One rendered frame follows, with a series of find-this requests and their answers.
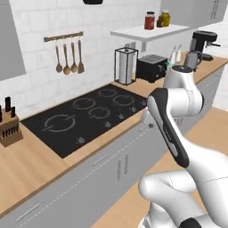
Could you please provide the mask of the white bottle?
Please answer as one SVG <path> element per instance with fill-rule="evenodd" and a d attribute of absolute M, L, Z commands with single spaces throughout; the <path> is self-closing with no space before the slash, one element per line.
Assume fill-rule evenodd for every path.
<path fill-rule="evenodd" d="M 181 61 L 181 56 L 182 56 L 182 45 L 179 45 L 176 53 L 176 63 L 179 63 Z"/>
<path fill-rule="evenodd" d="M 173 65 L 175 64 L 175 58 L 176 58 L 176 48 L 174 46 L 172 52 L 171 52 L 171 55 L 170 55 L 170 63 Z"/>

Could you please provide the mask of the grey tall cupboard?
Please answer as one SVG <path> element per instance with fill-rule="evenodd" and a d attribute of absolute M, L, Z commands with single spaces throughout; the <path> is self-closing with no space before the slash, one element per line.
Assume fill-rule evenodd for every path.
<path fill-rule="evenodd" d="M 26 73 L 9 0 L 0 0 L 0 81 Z"/>

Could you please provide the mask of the wooden utensil rail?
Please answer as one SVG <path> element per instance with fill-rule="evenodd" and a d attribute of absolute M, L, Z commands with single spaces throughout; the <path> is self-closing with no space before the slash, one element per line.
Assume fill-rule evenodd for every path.
<path fill-rule="evenodd" d="M 44 42 L 50 42 L 60 39 L 66 39 L 66 38 L 72 38 L 72 37 L 82 37 L 84 35 L 83 31 L 77 32 L 77 33 L 71 33 L 66 35 L 59 35 L 54 37 L 44 37 Z"/>

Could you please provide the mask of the black coffee machine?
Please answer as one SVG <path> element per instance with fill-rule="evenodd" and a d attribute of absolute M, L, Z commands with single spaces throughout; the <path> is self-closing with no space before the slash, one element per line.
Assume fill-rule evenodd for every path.
<path fill-rule="evenodd" d="M 212 61 L 210 54 L 203 53 L 203 50 L 211 45 L 217 46 L 217 33 L 205 30 L 196 30 L 192 34 L 190 50 L 198 54 L 198 58 L 203 61 Z"/>

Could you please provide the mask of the wooden spatula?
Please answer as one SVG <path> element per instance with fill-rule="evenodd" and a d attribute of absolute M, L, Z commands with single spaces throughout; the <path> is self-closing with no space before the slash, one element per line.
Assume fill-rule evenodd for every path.
<path fill-rule="evenodd" d="M 79 53 L 79 63 L 78 63 L 78 74 L 81 74 L 85 71 L 84 64 L 82 62 L 82 52 L 81 52 L 81 41 L 78 39 L 78 53 Z"/>

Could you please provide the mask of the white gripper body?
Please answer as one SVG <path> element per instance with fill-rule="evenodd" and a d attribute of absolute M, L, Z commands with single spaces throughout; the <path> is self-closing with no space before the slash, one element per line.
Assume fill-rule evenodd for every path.
<path fill-rule="evenodd" d="M 155 120 L 153 116 L 150 114 L 148 108 L 143 110 L 141 121 L 149 128 L 153 128 L 155 124 Z"/>

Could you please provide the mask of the grey drawer front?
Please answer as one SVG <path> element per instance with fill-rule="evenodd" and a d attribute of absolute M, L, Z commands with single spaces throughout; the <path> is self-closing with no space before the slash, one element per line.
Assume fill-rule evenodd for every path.
<path fill-rule="evenodd" d="M 48 184 L 44 189 L 27 199 L 6 216 L 0 219 L 0 228 L 49 228 L 51 227 L 50 213 L 57 205 L 60 196 L 66 191 L 66 176 Z M 41 205 L 32 213 L 15 223 L 15 219 L 35 204 Z"/>
<path fill-rule="evenodd" d="M 75 191 L 79 196 L 91 195 L 93 198 L 98 195 L 109 198 L 123 195 L 126 192 L 126 185 L 123 177 L 125 175 L 124 149 L 144 131 L 148 130 L 142 124 L 130 129 L 115 141 L 95 153 L 91 158 L 72 169 L 68 174 L 68 186 L 66 193 Z M 107 158 L 96 166 L 92 164 L 101 157 Z M 121 176 L 118 180 L 118 161 L 121 160 Z"/>

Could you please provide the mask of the white paper towel roll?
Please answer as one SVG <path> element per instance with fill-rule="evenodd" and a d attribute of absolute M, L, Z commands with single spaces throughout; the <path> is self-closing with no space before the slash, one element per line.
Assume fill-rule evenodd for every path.
<path fill-rule="evenodd" d="M 119 55 L 119 75 L 120 84 L 128 85 L 132 83 L 134 55 L 132 53 Z"/>

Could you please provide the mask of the grey cupboard door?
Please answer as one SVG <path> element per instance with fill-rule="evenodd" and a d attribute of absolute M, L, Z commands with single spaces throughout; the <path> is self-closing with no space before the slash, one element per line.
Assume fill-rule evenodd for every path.
<path fill-rule="evenodd" d="M 66 188 L 68 174 L 65 175 Z M 64 192 L 50 213 L 49 228 L 91 228 L 120 196 L 109 198 L 107 195 L 104 197 L 96 195 L 93 198 L 91 195 L 79 196 L 75 191 Z"/>
<path fill-rule="evenodd" d="M 127 173 L 123 180 L 128 191 L 165 154 L 167 146 L 158 129 L 152 128 L 140 133 L 124 149 L 128 156 Z"/>

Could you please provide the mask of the red jar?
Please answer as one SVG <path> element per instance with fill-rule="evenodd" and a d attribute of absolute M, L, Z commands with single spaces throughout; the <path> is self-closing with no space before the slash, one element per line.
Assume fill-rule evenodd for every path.
<path fill-rule="evenodd" d="M 147 12 L 144 21 L 144 28 L 147 30 L 154 29 L 155 13 Z"/>

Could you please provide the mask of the wooden spoon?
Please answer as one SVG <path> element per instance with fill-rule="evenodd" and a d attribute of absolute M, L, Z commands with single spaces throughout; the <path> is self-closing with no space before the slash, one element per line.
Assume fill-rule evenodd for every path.
<path fill-rule="evenodd" d="M 61 63 L 60 63 L 59 48 L 58 48 L 58 45 L 57 45 L 57 44 L 55 45 L 55 52 L 56 52 L 56 56 L 57 56 L 56 71 L 57 71 L 58 73 L 61 73 L 61 72 L 62 72 L 62 65 L 61 65 Z"/>
<path fill-rule="evenodd" d="M 70 67 L 69 67 L 69 64 L 68 64 L 68 56 L 67 56 L 67 46 L 66 44 L 63 44 L 63 51 L 64 51 L 64 56 L 65 56 L 65 67 L 63 69 L 63 73 L 65 75 L 68 75 L 70 73 Z"/>
<path fill-rule="evenodd" d="M 73 73 L 77 72 L 77 64 L 76 64 L 76 60 L 75 60 L 75 46 L 74 43 L 71 42 L 71 51 L 72 51 L 72 58 L 73 58 L 73 63 L 71 65 L 71 71 Z"/>

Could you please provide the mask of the yellow jar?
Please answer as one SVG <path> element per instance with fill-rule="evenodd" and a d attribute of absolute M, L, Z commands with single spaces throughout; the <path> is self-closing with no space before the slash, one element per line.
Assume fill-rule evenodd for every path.
<path fill-rule="evenodd" d="M 163 26 L 164 27 L 168 27 L 169 26 L 169 22 L 170 22 L 170 15 L 169 15 L 169 12 L 167 10 L 164 10 L 161 13 L 161 19 L 163 21 Z"/>

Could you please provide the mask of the grey wall cupboards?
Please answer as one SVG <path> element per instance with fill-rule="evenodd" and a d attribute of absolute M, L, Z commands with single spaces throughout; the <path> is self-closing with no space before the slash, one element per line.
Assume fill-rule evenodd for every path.
<path fill-rule="evenodd" d="M 168 10 L 172 25 L 198 28 L 220 22 L 228 0 L 161 0 L 160 10 Z"/>

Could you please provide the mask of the white wall shelf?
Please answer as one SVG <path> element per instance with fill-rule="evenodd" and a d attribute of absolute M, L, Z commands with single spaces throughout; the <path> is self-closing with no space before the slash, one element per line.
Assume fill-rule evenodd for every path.
<path fill-rule="evenodd" d="M 110 34 L 115 37 L 123 37 L 134 41 L 141 41 L 145 45 L 147 42 L 184 32 L 187 29 L 189 29 L 189 27 L 180 25 L 169 25 L 168 27 L 155 28 L 152 30 L 147 30 L 143 26 L 139 26 L 112 30 Z"/>

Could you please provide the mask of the black hob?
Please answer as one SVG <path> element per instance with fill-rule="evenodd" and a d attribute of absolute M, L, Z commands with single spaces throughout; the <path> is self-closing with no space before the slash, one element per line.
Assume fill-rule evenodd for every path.
<path fill-rule="evenodd" d="M 108 84 L 76 99 L 25 118 L 21 123 L 59 157 L 66 158 L 98 136 L 144 109 L 139 94 Z M 85 139 L 77 142 L 78 137 Z"/>

